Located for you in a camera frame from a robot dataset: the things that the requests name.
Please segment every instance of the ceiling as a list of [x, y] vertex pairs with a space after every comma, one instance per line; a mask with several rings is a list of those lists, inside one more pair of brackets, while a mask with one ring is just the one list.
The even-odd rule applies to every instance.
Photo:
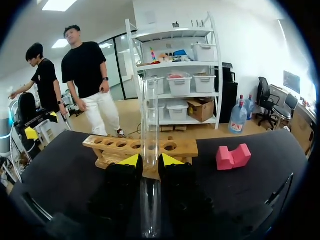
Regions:
[[78, 0], [66, 12], [42, 11], [47, 2], [32, 0], [18, 16], [0, 52], [0, 79], [28, 67], [25, 56], [34, 43], [43, 45], [46, 58], [62, 58], [70, 47], [52, 46], [63, 39], [65, 27], [79, 25], [84, 42], [99, 43], [125, 33], [126, 19], [135, 23], [132, 0]]

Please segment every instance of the white metal shelf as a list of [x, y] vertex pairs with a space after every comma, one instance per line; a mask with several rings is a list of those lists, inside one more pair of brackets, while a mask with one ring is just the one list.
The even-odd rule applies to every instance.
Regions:
[[142, 43], [152, 42], [163, 39], [176, 38], [204, 38], [212, 33], [212, 28], [204, 27], [177, 27], [168, 29], [149, 29], [132, 33], [132, 39], [139, 40]]
[[174, 68], [174, 67], [214, 67], [218, 66], [215, 61], [178, 61], [178, 62], [163, 62], [159, 64], [150, 64], [138, 66], [138, 71], [146, 71], [152, 69]]
[[172, 120], [170, 119], [169, 112], [166, 112], [164, 114], [164, 119], [159, 121], [160, 125], [194, 125], [194, 124], [215, 124], [217, 122], [217, 119], [215, 116], [208, 119], [204, 122], [199, 122], [198, 120], [190, 117], [189, 115], [186, 116], [186, 120]]
[[[204, 27], [177, 27], [177, 28], [155, 28], [150, 30], [139, 30], [136, 26], [130, 23], [129, 19], [125, 20], [125, 26], [126, 26], [126, 33], [128, 35], [128, 45], [130, 49], [130, 56], [131, 56], [131, 62], [132, 67], [134, 71], [134, 83], [135, 88], [137, 91], [138, 98], [140, 100], [143, 99], [142, 96], [142, 84], [141, 84], [141, 76], [140, 73], [143, 71], [149, 71], [149, 70], [157, 70], [157, 72], [160, 72], [161, 69], [165, 68], [179, 68], [179, 67], [190, 67], [192, 68], [193, 72], [196, 72], [195, 68], [197, 67], [208, 67], [209, 74], [212, 74], [213, 68], [212, 67], [218, 67], [219, 77], [215, 80], [219, 82], [219, 89], [218, 92], [214, 93], [196, 93], [195, 90], [191, 88], [190, 94], [188, 96], [172, 96], [171, 92], [167, 92], [165, 90], [164, 94], [161, 94], [158, 96], [159, 99], [185, 99], [185, 98], [203, 98], [203, 97], [214, 97], [216, 107], [216, 117], [213, 116], [212, 118], [208, 119], [205, 122], [199, 122], [190, 116], [187, 116], [186, 120], [179, 120], [179, 121], [173, 121], [169, 117], [169, 113], [165, 114], [164, 120], [160, 121], [160, 125], [192, 125], [192, 124], [215, 124], [215, 129], [217, 130], [219, 128], [219, 119], [221, 115], [221, 109], [222, 109], [222, 99], [223, 99], [223, 65], [222, 65], [222, 55], [221, 55], [221, 49], [220, 49], [220, 42], [219, 42], [219, 36], [217, 34], [217, 27], [214, 21], [214, 18], [210, 12], [207, 12], [206, 17], [203, 19], [203, 26]], [[161, 40], [170, 40], [170, 39], [180, 39], [188, 42], [190, 44], [191, 48], [191, 41], [190, 38], [202, 38], [205, 40], [207, 44], [215, 45], [216, 47], [216, 56], [217, 56], [217, 62], [204, 62], [204, 61], [184, 61], [184, 62], [164, 62], [159, 64], [150, 64], [150, 65], [144, 65], [144, 66], [136, 66], [136, 57], [135, 57], [135, 49], [138, 53], [140, 60], [142, 63], [146, 62], [146, 59], [144, 58], [144, 50], [149, 49], [149, 45], [152, 46], [153, 42], [157, 46], [157, 50], [161, 50]]]

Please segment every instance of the white storage bin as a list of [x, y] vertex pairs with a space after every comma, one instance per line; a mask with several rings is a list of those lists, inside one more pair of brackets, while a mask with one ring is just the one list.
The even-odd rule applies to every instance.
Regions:
[[197, 93], [214, 93], [216, 76], [193, 76]]
[[213, 44], [192, 44], [191, 45], [194, 60], [199, 62], [214, 62], [215, 61], [215, 45]]
[[[159, 100], [159, 103], [158, 103], [158, 107], [159, 107], [159, 121], [161, 121], [161, 120], [164, 120], [164, 119], [165, 119], [166, 101], [160, 99], [160, 100]], [[154, 116], [155, 109], [154, 109], [154, 108], [149, 108], [149, 109], [148, 109], [148, 112], [149, 112], [148, 115], [149, 115], [150, 119], [153, 120], [153, 117], [152, 117], [152, 116]]]
[[[165, 79], [165, 77], [151, 77], [151, 78], [145, 79], [145, 81], [158, 80], [158, 95], [161, 95], [161, 94], [165, 93], [164, 79]], [[148, 87], [149, 87], [149, 89], [152, 89], [154, 87], [154, 84], [149, 83]]]
[[188, 96], [192, 77], [167, 78], [172, 96]]
[[169, 110], [170, 119], [173, 121], [184, 121], [187, 119], [188, 103], [185, 100], [174, 99], [166, 104]]

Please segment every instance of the white pants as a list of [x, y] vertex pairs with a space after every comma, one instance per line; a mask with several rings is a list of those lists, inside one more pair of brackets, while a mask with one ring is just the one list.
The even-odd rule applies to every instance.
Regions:
[[85, 114], [92, 125], [93, 134], [108, 135], [99, 109], [106, 116], [115, 131], [120, 129], [119, 112], [110, 91], [107, 93], [99, 92], [90, 97], [82, 98], [82, 100], [86, 104]]

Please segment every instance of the black hair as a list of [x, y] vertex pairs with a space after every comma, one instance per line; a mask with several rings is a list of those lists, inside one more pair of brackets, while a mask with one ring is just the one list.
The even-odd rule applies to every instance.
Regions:
[[63, 37], [66, 38], [66, 33], [70, 30], [70, 29], [75, 29], [78, 32], [80, 32], [80, 27], [78, 25], [72, 25], [72, 26], [68, 26], [65, 28], [64, 33], [63, 33]]
[[40, 55], [40, 59], [44, 57], [44, 46], [37, 42], [26, 51], [25, 60], [28, 62], [31, 59], [36, 59], [38, 55]]

